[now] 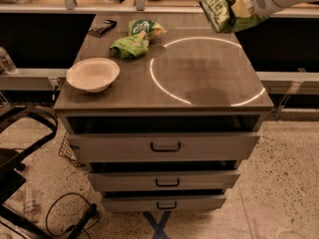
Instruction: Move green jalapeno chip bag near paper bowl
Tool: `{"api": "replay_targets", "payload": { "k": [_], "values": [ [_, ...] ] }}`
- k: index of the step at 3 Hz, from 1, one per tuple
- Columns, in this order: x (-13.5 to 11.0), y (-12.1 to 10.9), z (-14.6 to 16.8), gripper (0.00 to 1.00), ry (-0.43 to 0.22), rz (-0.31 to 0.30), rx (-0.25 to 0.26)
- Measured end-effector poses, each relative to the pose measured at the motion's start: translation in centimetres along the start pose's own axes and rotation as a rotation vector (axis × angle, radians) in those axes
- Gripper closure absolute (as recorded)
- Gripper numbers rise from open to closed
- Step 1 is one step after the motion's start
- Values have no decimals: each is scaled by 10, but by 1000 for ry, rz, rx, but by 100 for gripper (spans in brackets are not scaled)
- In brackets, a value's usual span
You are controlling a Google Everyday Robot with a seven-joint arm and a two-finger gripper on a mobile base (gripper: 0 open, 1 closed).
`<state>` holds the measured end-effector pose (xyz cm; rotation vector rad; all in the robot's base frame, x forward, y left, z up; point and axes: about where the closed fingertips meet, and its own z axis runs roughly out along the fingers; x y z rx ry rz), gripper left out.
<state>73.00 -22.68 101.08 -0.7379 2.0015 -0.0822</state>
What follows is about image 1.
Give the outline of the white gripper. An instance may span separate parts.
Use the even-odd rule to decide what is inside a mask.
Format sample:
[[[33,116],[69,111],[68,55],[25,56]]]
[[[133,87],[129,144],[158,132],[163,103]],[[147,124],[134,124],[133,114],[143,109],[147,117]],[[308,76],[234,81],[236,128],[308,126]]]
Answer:
[[[259,16],[269,16],[281,10],[276,0],[236,0],[231,10],[237,18],[249,18],[255,12]]]

